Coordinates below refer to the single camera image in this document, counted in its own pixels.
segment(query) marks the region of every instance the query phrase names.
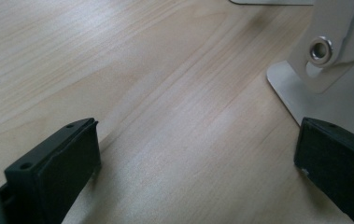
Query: white metal bracket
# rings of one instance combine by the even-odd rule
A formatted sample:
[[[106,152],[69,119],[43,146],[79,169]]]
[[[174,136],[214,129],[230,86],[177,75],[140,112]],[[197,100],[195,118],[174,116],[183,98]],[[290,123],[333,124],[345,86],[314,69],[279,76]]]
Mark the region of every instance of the white metal bracket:
[[[354,132],[354,0],[318,0],[290,57],[267,77],[298,122],[324,119]]]
[[[236,4],[250,5],[313,5],[314,0],[231,0]]]

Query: light wood surface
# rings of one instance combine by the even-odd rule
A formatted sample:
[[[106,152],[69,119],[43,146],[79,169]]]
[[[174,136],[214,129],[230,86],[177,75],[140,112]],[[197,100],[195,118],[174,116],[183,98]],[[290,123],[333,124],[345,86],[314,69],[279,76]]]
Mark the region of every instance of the light wood surface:
[[[25,152],[94,117],[103,168],[64,223],[351,223],[294,167],[299,127],[265,78],[311,12],[0,1],[0,186]]]

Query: wooden table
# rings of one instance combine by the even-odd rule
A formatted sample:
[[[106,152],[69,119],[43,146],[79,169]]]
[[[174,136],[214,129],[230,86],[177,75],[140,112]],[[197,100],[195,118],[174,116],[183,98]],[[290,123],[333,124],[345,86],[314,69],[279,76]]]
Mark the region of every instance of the wooden table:
[[[0,1],[3,170],[99,120],[103,169],[64,223],[351,223],[294,167],[268,84],[312,7]]]

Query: black object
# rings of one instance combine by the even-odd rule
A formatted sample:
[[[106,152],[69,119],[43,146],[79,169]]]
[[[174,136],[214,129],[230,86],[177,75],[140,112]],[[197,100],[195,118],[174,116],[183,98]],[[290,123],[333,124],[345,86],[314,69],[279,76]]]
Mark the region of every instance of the black object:
[[[101,167],[97,121],[70,123],[11,164],[0,188],[0,223],[61,223]]]
[[[304,118],[296,166],[354,221],[354,134],[334,124]]]

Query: white base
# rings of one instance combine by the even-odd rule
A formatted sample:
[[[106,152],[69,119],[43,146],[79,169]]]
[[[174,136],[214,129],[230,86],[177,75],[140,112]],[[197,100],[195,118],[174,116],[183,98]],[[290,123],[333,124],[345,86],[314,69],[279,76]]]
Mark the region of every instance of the white base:
[[[270,66],[267,78],[299,125],[309,117],[354,133],[354,67],[321,94],[309,91],[287,62]]]
[[[253,5],[313,5],[314,0],[231,0],[236,4]]]

